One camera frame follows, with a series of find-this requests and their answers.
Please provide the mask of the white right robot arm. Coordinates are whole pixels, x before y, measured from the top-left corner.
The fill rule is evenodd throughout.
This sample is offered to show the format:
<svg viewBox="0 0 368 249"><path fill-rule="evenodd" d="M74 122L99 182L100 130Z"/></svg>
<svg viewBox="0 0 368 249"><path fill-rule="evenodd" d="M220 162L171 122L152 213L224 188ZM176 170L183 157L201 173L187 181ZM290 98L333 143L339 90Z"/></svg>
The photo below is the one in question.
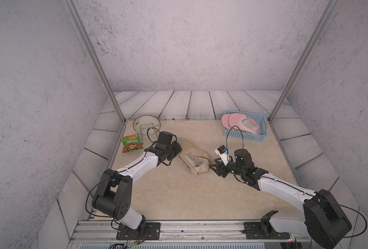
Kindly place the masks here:
<svg viewBox="0 0 368 249"><path fill-rule="evenodd" d="M310 237L325 249L333 249L352 229L352 224L334 196L327 190L304 189L270 174L254 165L246 149L231 157L225 146L215 150L218 158L209 167L220 177L228 174L258 191L274 195L301 211L300 216L272 210L261 219L261 234L274 238L284 233Z"/></svg>

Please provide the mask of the beige baseball cap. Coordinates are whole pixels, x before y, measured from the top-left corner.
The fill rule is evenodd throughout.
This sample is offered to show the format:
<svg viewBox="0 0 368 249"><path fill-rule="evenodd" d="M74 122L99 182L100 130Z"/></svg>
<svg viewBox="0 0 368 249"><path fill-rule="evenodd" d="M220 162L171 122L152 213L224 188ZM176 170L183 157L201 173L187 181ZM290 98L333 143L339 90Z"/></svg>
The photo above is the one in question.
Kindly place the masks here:
<svg viewBox="0 0 368 249"><path fill-rule="evenodd" d="M200 175L209 171L212 159L205 151L183 138L178 138L178 143L182 149L179 157L193 175Z"/></svg>

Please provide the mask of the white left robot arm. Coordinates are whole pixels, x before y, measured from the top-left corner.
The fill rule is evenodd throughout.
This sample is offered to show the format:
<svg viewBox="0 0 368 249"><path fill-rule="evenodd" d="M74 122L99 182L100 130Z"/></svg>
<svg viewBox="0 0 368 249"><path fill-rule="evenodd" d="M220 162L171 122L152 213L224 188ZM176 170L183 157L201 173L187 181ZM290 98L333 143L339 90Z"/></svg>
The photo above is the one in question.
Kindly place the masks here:
<svg viewBox="0 0 368 249"><path fill-rule="evenodd" d="M145 149L141 157L119 170L104 171L96 186L92 207L121 225L142 233L146 219L131 208L133 185L160 164L170 166L181 152L176 135L160 132L158 139Z"/></svg>

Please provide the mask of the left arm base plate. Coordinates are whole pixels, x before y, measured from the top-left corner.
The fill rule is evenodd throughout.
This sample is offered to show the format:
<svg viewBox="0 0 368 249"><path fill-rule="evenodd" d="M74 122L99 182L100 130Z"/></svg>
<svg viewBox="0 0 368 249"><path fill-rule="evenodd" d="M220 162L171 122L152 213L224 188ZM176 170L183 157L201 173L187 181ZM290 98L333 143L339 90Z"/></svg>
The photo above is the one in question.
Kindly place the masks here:
<svg viewBox="0 0 368 249"><path fill-rule="evenodd" d="M119 225L117 240L158 240L160 238L161 223L142 222L137 229L126 225Z"/></svg>

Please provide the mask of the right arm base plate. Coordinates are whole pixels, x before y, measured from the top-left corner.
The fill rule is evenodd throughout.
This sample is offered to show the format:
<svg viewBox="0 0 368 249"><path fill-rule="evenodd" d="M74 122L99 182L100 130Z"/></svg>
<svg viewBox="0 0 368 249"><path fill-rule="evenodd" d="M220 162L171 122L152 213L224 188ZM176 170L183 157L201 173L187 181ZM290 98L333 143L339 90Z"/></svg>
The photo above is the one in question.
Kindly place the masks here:
<svg viewBox="0 0 368 249"><path fill-rule="evenodd" d="M245 222L242 231L248 240L290 240L289 233L278 233L271 225L263 222Z"/></svg>

